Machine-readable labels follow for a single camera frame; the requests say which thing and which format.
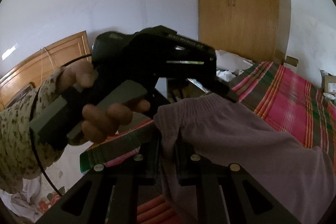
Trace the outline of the patterned left sleeve forearm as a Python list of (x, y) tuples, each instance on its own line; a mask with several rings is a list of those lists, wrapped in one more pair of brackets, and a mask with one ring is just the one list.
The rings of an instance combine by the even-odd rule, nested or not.
[(23, 189), (23, 180), (41, 174), (33, 153), (30, 120), (56, 100), (62, 91), (75, 83), (91, 87), (93, 67), (78, 62), (59, 68), (39, 88), (29, 92), (21, 101), (1, 111), (1, 189), (16, 194)]

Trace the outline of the person left hand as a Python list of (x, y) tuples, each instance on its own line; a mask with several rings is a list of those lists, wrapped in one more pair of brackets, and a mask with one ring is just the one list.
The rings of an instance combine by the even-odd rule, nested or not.
[[(68, 66), (57, 77), (56, 92), (61, 93), (75, 83), (84, 88), (93, 85), (93, 65), (87, 61), (79, 61)], [(107, 110), (101, 110), (93, 105), (85, 105), (82, 110), (84, 122), (81, 125), (86, 140), (95, 144), (102, 143), (107, 137), (114, 135), (120, 126), (131, 123), (133, 113), (144, 113), (150, 109), (150, 103), (146, 100), (136, 101), (131, 105), (115, 103)]]

